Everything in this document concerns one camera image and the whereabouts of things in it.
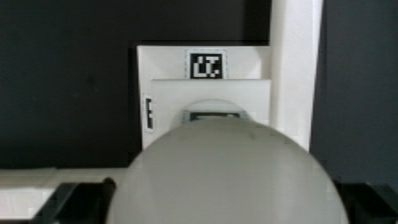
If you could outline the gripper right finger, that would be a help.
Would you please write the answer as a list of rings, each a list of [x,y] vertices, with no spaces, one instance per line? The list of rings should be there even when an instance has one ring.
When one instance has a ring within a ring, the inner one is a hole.
[[[386,184],[336,182],[351,224],[398,224],[398,192]]]

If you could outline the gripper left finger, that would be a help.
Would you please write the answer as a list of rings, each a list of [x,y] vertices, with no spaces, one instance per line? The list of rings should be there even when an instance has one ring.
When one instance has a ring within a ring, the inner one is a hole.
[[[29,224],[105,224],[116,182],[63,183]]]

